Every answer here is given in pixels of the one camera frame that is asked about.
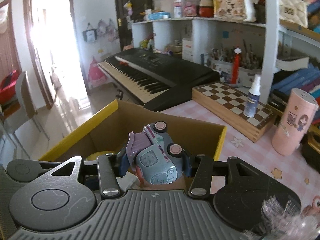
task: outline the purple book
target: purple book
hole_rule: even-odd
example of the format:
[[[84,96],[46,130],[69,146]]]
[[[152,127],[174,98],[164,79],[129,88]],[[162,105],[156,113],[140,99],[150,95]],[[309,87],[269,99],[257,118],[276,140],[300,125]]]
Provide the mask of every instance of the purple book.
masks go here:
[[[304,90],[305,92],[309,92],[311,89],[313,89],[315,86],[318,86],[318,85],[320,85],[320,77],[313,80],[308,85],[303,86],[301,89]]]

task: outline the blue sticky note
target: blue sticky note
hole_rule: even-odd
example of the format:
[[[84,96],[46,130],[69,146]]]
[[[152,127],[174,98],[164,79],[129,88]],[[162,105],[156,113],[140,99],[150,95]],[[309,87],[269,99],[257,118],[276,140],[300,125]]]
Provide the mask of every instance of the blue sticky note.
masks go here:
[[[229,32],[223,31],[223,32],[222,32],[222,38],[228,39],[228,38],[229,38]]]

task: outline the table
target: table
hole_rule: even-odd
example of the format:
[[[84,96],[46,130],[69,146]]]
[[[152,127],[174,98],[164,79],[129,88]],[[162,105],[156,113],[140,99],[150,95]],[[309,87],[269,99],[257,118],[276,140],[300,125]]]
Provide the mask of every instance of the table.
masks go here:
[[[301,155],[301,149],[287,157],[274,150],[271,138],[276,132],[276,126],[265,133],[258,142],[253,143],[193,100],[162,112],[225,125],[228,130],[219,161],[227,161],[229,156],[241,158],[292,189],[299,196],[302,208],[312,206],[313,200],[320,202],[320,174],[306,163]],[[223,187],[221,180],[212,180],[212,192],[216,192],[221,187]]]

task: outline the hanging bag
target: hanging bag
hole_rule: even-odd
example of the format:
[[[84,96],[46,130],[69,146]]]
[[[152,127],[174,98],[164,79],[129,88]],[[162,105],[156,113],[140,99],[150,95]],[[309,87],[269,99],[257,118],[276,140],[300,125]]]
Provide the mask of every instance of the hanging bag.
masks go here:
[[[302,0],[279,0],[280,20],[308,28],[307,4]]]

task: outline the curtain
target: curtain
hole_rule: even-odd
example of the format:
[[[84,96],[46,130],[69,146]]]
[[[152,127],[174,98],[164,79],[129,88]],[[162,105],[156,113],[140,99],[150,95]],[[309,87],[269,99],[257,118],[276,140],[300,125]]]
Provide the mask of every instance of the curtain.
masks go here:
[[[12,18],[7,18],[7,30],[0,33],[0,82],[14,69],[18,69],[18,62],[14,46]]]

